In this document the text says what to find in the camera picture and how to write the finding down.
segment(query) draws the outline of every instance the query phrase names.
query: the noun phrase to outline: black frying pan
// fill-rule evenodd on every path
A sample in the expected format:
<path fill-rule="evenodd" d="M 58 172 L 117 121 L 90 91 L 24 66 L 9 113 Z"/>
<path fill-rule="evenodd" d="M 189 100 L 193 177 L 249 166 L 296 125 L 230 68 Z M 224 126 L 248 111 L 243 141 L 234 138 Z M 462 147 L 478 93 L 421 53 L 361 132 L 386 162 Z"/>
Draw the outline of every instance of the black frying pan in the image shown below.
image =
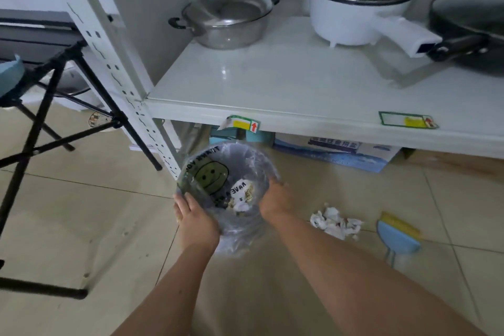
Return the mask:
<path fill-rule="evenodd" d="M 430 7 L 429 29 L 443 37 L 431 59 L 504 74 L 504 0 L 433 0 Z"/>

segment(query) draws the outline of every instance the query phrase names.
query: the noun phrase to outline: shelf surface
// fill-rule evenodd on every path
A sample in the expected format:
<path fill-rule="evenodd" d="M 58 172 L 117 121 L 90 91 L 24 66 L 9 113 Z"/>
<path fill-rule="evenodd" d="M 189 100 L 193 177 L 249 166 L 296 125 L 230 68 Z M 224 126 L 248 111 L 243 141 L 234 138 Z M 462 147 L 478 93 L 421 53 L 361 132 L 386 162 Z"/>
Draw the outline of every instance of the shelf surface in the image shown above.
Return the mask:
<path fill-rule="evenodd" d="M 192 41 L 145 102 L 159 118 L 243 114 L 263 130 L 504 158 L 503 99 L 504 79 L 410 59 L 386 39 L 330 48 L 308 17 L 279 17 L 248 48 Z M 385 127 L 379 111 L 430 115 L 439 129 Z"/>

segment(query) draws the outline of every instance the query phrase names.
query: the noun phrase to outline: plastic trash bag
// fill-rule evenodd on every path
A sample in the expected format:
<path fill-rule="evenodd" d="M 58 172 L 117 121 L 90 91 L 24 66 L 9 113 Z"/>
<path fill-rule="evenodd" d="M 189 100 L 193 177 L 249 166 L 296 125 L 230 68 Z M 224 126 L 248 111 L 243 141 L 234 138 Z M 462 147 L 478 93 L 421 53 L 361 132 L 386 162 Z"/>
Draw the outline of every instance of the plastic trash bag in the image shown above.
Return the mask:
<path fill-rule="evenodd" d="M 191 193 L 219 223 L 216 252 L 234 254 L 247 249 L 265 225 L 259 202 L 269 188 L 269 177 L 279 178 L 268 156 L 242 142 L 221 142 L 189 158 L 182 170 L 177 182 L 180 192 Z M 240 180 L 253 188 L 247 195 L 249 210 L 236 213 L 230 208 L 231 189 Z"/>

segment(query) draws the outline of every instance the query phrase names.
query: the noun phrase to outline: crumpled white tissue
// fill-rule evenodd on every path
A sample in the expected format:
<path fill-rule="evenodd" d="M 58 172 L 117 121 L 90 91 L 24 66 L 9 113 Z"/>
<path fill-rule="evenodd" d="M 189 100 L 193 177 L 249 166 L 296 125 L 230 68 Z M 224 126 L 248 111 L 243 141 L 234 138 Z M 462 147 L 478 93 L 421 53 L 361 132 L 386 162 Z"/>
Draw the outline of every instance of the crumpled white tissue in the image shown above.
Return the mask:
<path fill-rule="evenodd" d="M 326 207 L 324 214 L 318 211 L 312 214 L 310 223 L 313 227 L 323 230 L 326 234 L 345 240 L 348 235 L 353 235 L 358 240 L 357 233 L 364 222 L 355 218 L 343 218 L 335 207 Z"/>

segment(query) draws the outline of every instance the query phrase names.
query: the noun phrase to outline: green smiley face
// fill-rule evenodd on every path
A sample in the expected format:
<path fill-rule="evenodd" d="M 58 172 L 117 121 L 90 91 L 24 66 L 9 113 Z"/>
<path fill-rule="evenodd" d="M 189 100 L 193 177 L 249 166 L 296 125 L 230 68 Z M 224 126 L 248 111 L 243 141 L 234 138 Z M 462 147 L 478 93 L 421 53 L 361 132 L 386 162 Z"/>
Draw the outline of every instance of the green smiley face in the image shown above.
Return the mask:
<path fill-rule="evenodd" d="M 228 175 L 229 170 L 225 165 L 212 161 L 198 170 L 195 179 L 208 194 L 214 194 L 224 186 Z"/>

